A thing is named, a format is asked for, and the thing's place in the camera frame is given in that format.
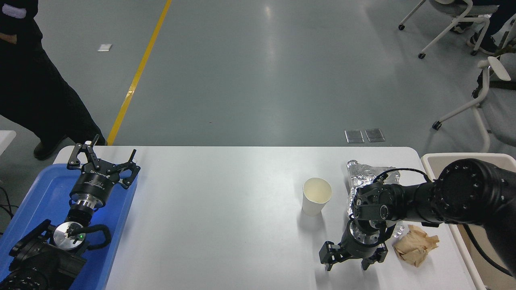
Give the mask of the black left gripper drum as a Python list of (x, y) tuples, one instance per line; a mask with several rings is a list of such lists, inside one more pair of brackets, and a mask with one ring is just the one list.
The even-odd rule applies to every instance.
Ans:
[(120, 170), (116, 165), (100, 161), (97, 168), (93, 163), (81, 167), (81, 174), (72, 188), (70, 199), (76, 203), (87, 201), (88, 206), (105, 206), (116, 183), (120, 180)]

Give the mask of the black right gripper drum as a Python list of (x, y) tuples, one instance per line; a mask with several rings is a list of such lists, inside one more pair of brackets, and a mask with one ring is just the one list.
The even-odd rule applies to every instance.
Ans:
[(341, 238), (341, 248), (345, 255), (355, 259), (384, 259), (388, 249), (380, 241), (379, 232), (359, 234), (358, 236), (354, 236), (351, 232), (345, 232)]

